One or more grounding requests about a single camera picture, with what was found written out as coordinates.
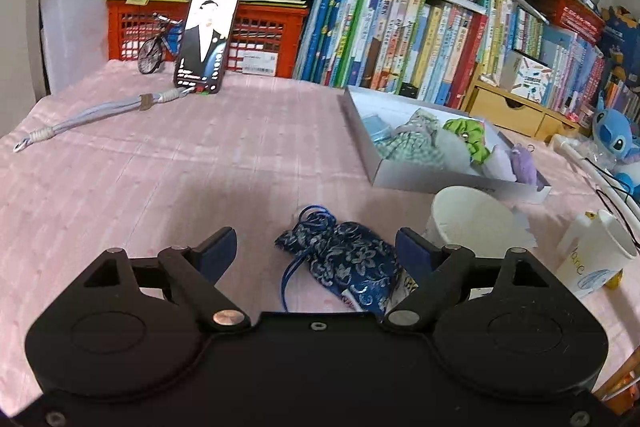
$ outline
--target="bicycle wheel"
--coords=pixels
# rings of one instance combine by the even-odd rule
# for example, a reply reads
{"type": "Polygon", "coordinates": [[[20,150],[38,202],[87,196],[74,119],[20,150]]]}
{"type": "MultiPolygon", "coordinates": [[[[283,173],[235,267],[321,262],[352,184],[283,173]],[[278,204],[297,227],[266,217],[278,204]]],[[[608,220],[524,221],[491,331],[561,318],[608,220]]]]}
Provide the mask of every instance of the bicycle wheel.
{"type": "Polygon", "coordinates": [[[138,52],[138,71],[142,74],[153,73],[162,62],[162,44],[158,37],[147,39],[138,52]]]}

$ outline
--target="smartphone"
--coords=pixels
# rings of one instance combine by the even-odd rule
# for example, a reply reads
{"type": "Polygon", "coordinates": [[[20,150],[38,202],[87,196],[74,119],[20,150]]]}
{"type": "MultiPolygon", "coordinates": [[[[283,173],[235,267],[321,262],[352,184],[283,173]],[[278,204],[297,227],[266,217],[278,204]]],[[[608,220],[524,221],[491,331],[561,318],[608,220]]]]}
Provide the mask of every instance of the smartphone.
{"type": "Polygon", "coordinates": [[[191,0],[175,62],[174,86],[218,92],[238,0],[191,0]]]}

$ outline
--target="white paper cup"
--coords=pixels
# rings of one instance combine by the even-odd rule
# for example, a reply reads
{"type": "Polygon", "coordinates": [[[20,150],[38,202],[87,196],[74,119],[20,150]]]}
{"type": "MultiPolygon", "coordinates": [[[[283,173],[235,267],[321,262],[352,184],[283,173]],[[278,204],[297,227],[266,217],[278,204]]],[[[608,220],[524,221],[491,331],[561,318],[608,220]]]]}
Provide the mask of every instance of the white paper cup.
{"type": "Polygon", "coordinates": [[[578,216],[558,245],[566,256],[556,277],[575,296],[597,290],[638,256],[631,235],[609,212],[578,216]]]}
{"type": "Polygon", "coordinates": [[[532,243],[506,206],[471,187],[447,187],[436,194],[424,237],[438,248],[461,245],[476,257],[496,259],[510,248],[532,243]]]}

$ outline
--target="blue stuffed toy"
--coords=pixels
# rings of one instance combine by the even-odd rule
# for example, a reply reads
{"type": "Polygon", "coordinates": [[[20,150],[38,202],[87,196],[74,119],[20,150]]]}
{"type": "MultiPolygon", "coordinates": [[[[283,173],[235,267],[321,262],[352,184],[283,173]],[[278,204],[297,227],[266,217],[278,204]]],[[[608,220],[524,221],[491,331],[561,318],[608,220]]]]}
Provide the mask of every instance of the blue stuffed toy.
{"type": "Polygon", "coordinates": [[[615,179],[624,188],[628,187],[634,199],[640,199],[640,142],[632,131],[634,127],[637,129],[637,125],[620,111],[605,109],[601,96],[596,109],[592,124],[593,140],[617,160],[615,179]]]}

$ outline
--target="blue floral pouch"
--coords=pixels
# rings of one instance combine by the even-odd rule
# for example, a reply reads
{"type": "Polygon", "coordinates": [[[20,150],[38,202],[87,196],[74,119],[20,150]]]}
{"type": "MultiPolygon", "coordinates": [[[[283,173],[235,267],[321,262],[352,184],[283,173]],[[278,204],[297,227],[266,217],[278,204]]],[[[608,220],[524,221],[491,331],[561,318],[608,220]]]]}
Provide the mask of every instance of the blue floral pouch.
{"type": "Polygon", "coordinates": [[[338,224],[324,206],[308,206],[275,245],[295,256],[280,286],[285,311],[287,283],[308,261],[311,275],[356,311],[384,315],[400,268],[396,249],[372,230],[351,221],[338,224]]]}

